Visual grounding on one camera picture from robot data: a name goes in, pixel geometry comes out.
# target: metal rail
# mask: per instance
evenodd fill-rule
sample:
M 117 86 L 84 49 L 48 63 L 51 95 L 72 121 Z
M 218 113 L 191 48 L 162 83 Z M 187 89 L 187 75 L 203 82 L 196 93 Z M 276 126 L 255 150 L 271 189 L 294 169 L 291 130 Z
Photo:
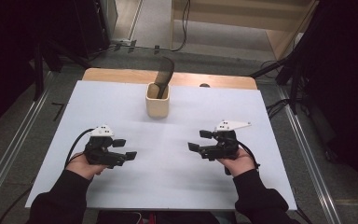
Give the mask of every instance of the metal rail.
M 282 99 L 288 99 L 289 96 L 287 92 L 280 86 L 278 86 L 278 91 Z M 342 223 L 334 201 L 330 195 L 328 187 L 324 182 L 323 175 L 313 157 L 312 150 L 308 144 L 307 138 L 301 128 L 298 117 L 293 114 L 293 111 L 290 109 L 290 106 L 285 107 L 287 117 L 290 120 L 293 131 L 300 147 L 301 154 L 304 158 L 304 162 L 307 165 L 308 171 L 310 172 L 310 178 L 312 179 L 313 186 L 315 187 L 316 193 L 318 194 L 319 201 L 322 205 L 324 213 L 326 215 L 327 221 L 330 224 L 340 224 Z
M 50 90 L 50 86 L 54 82 L 55 78 L 56 74 L 52 72 L 47 73 L 45 78 L 45 91 L 42 92 L 42 95 L 40 96 L 38 101 L 32 103 L 27 115 L 25 116 L 24 120 L 20 125 L 20 128 L 17 130 L 4 156 L 0 160 L 0 187 L 2 186 L 2 183 L 4 182 L 11 165 L 17 157 L 17 154 L 21 149 L 22 143 L 24 142 L 28 132 L 31 130 L 34 121 L 39 114 L 40 109 L 42 108 L 43 103 L 45 103 Z

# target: white paper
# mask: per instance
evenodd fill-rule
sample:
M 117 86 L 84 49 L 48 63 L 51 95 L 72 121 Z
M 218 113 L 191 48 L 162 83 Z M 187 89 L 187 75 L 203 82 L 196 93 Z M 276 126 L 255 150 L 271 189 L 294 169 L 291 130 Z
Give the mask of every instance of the white paper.
M 213 146 L 200 130 L 213 131 L 222 120 L 250 121 L 236 130 L 250 148 L 267 188 L 280 192 L 295 210 L 296 203 L 283 167 L 260 91 L 171 86 L 170 112 L 151 119 L 145 107 L 146 84 L 78 81 L 48 150 L 26 207 L 37 194 L 49 191 L 60 176 L 76 138 L 89 128 L 107 124 L 124 147 L 137 151 L 134 161 L 95 176 L 87 194 L 88 207 L 129 210 L 234 210 L 238 200 L 232 177 L 218 161 L 203 160 L 187 142 Z M 84 150 L 85 135 L 75 152 Z

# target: human hand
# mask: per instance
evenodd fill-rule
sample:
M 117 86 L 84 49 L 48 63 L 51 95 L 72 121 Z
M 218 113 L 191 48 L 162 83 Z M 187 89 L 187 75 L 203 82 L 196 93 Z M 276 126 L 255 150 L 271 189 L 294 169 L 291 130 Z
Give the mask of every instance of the human hand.
M 243 148 L 237 150 L 237 159 L 218 159 L 218 161 L 226 166 L 234 177 L 255 168 L 252 157 Z
M 91 180 L 94 175 L 100 175 L 107 167 L 107 165 L 90 165 L 84 154 L 76 153 L 73 159 L 70 160 L 69 164 L 65 167 L 65 170 L 72 171 Z

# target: black sleeve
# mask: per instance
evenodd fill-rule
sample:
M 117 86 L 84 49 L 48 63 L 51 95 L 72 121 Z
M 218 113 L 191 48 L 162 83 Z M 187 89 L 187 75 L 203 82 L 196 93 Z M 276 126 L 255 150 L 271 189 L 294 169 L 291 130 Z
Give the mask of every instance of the black sleeve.
M 298 223 L 287 216 L 289 206 L 281 194 L 275 189 L 266 189 L 257 170 L 237 175 L 234 184 L 239 197 L 235 208 L 252 223 Z
M 90 181 L 71 171 L 62 171 L 50 192 L 36 196 L 27 224 L 81 224 L 86 210 Z

